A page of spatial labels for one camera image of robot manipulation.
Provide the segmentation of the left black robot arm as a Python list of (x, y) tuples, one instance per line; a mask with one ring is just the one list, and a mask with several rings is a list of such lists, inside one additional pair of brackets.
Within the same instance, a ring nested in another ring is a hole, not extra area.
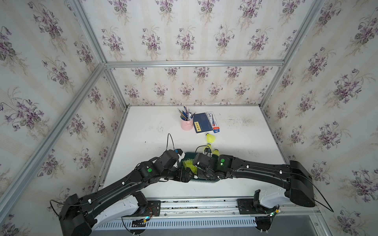
[(89, 195), (69, 196), (59, 213), (64, 236), (88, 236), (98, 222), (96, 217), (117, 201), (130, 196), (160, 179), (188, 183), (194, 178), (190, 168), (179, 163), (181, 150), (166, 150), (161, 156), (140, 162), (129, 174)]

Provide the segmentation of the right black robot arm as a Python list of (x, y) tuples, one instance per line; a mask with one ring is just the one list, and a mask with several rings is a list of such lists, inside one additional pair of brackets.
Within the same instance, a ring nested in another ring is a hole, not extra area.
[(266, 164), (247, 161), (231, 155), (217, 158), (198, 153), (193, 165), (209, 180), (233, 178), (251, 179), (270, 183), (284, 189), (283, 195), (302, 207), (314, 207), (314, 187), (309, 172), (298, 161), (289, 164)]

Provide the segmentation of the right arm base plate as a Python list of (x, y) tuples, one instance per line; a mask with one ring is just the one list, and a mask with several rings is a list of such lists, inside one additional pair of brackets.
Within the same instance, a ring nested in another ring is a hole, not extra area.
[(240, 214), (264, 214), (264, 215), (275, 215), (279, 212), (279, 205), (273, 206), (272, 208), (265, 207), (260, 204), (259, 200), (254, 198), (238, 199), (237, 207)]

